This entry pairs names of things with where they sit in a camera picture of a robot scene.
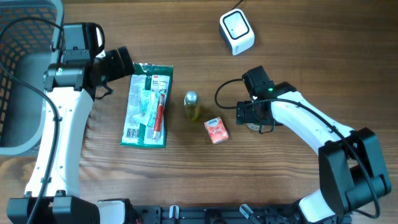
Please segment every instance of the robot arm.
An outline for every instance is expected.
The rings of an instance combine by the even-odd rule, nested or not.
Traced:
[[[57,56],[57,62],[45,72],[44,88],[60,116],[59,133],[50,178],[34,223],[99,223],[98,207],[79,198],[84,130],[97,86],[111,91],[106,83],[133,74],[134,66],[125,47],[104,52],[105,38],[98,24],[65,24],[63,36],[63,49],[52,55]],[[54,132],[53,111],[48,104],[46,110],[40,151],[24,198],[11,198],[7,207],[13,223],[27,222],[43,185]]]
[[[261,118],[260,124],[283,124],[298,134],[318,155],[320,190],[299,202],[300,212],[308,222],[316,223],[334,215],[343,216],[373,201],[369,185],[359,165],[349,168],[347,159],[354,158],[341,136],[331,130],[325,122],[302,106],[314,111],[326,122],[334,126],[348,144],[359,155],[365,166],[377,198],[391,192],[388,176],[379,141],[368,128],[355,131],[342,125],[308,103],[290,84],[274,85],[262,66],[249,70],[243,82],[253,99],[238,102],[237,123],[251,123]],[[297,102],[292,104],[283,99]]]

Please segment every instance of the wood grain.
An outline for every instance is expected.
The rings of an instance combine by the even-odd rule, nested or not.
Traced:
[[[130,198],[135,205],[292,203],[319,188],[318,160],[291,130],[259,135],[236,125],[235,111],[214,103],[226,80],[263,65],[337,121],[378,136],[393,184],[377,220],[398,218],[398,15],[394,1],[246,1],[256,42],[236,57],[218,33],[230,1],[67,4],[65,22],[96,22],[106,49],[125,45],[135,62],[174,65],[167,147],[119,145],[130,78],[110,83],[115,94],[95,101],[80,162],[81,197]],[[184,94],[200,96],[200,119],[185,119]],[[242,83],[220,103],[248,99]],[[220,116],[230,139],[212,145],[203,122]],[[0,157],[0,223],[9,197],[21,197],[35,158]],[[373,212],[372,205],[366,207]]]

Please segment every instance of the yellow liquid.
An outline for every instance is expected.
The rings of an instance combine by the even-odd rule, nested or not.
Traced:
[[[200,105],[199,101],[194,104],[185,103],[185,114],[190,121],[194,121],[199,117]]]

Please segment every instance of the plastic basket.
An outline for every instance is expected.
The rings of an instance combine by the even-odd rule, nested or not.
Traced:
[[[0,0],[0,30],[20,17],[41,17],[63,23],[61,0]],[[62,46],[60,31],[40,21],[14,24],[0,41],[0,60],[16,77],[44,90],[44,72]],[[0,68],[0,155],[36,156],[45,120],[45,101],[14,83]]]

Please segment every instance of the white speaker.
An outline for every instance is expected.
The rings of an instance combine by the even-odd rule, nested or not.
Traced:
[[[240,9],[233,9],[221,16],[219,30],[233,55],[244,52],[254,44],[254,32]]]

